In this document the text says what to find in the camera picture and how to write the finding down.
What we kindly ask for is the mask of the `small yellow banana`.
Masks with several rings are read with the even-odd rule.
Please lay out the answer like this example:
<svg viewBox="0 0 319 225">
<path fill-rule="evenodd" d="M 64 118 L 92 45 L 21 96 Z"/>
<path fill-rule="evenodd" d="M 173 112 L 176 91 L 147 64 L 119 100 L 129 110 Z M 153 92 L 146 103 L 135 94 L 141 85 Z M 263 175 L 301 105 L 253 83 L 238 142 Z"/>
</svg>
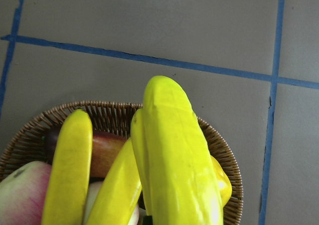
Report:
<svg viewBox="0 0 319 225">
<path fill-rule="evenodd" d="M 222 205 L 223 207 L 225 207 L 232 195 L 232 185 L 228 176 L 226 175 L 218 161 L 213 156 L 210 157 L 217 178 Z"/>
</svg>

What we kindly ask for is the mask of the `pink green apple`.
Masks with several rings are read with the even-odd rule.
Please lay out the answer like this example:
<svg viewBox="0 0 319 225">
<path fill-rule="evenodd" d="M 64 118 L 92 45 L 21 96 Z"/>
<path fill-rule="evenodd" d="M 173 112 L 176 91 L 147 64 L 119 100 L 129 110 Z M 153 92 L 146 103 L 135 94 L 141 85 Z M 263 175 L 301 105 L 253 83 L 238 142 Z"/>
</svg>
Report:
<svg viewBox="0 0 319 225">
<path fill-rule="evenodd" d="M 30 162 L 0 183 L 0 223 L 39 225 L 51 173 L 47 163 Z"/>
</svg>

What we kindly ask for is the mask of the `long yellow banana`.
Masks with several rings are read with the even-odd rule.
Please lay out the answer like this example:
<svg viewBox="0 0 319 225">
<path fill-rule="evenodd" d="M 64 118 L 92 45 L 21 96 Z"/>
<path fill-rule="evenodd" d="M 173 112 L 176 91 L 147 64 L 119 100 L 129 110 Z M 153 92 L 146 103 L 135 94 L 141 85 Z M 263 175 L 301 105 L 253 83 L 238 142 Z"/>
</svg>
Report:
<svg viewBox="0 0 319 225">
<path fill-rule="evenodd" d="M 43 225 L 80 225 L 84 217 L 93 149 L 89 115 L 73 111 L 62 124 L 45 197 Z"/>
</svg>

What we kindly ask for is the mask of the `orange red mango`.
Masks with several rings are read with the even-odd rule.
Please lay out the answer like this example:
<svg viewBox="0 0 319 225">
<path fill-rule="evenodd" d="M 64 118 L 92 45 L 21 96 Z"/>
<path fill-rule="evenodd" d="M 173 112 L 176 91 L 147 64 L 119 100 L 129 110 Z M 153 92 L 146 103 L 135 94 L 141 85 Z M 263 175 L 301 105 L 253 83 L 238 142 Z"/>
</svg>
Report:
<svg viewBox="0 0 319 225">
<path fill-rule="evenodd" d="M 93 131 L 90 177 L 105 178 L 126 138 L 105 131 Z"/>
</svg>

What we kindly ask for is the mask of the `brown wicker basket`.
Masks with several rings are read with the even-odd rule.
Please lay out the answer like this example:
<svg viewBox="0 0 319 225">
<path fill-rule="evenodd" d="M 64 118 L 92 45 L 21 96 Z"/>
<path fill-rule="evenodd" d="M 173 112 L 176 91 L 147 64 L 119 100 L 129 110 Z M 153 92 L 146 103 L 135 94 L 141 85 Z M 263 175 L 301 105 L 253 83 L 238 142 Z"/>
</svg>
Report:
<svg viewBox="0 0 319 225">
<path fill-rule="evenodd" d="M 43 138 L 47 130 L 64 122 L 75 109 L 86 111 L 95 130 L 111 132 L 128 138 L 131 120 L 141 104 L 75 101 L 55 106 L 29 120 L 10 140 L 0 157 L 0 178 L 3 180 L 16 169 L 31 161 L 47 161 Z M 207 140 L 211 155 L 228 176 L 232 195 L 224 206 L 224 224 L 238 225 L 243 213 L 243 185 L 240 169 L 229 145 L 206 121 L 198 123 Z"/>
</svg>

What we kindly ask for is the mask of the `curved yellow banana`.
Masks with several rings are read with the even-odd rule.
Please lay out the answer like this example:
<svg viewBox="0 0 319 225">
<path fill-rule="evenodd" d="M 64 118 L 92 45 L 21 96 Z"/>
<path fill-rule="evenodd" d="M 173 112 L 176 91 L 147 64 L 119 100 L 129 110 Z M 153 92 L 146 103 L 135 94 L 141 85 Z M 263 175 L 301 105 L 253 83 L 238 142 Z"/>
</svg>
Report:
<svg viewBox="0 0 319 225">
<path fill-rule="evenodd" d="M 142 191 L 131 139 L 112 164 L 85 222 L 87 225 L 136 225 Z"/>
</svg>

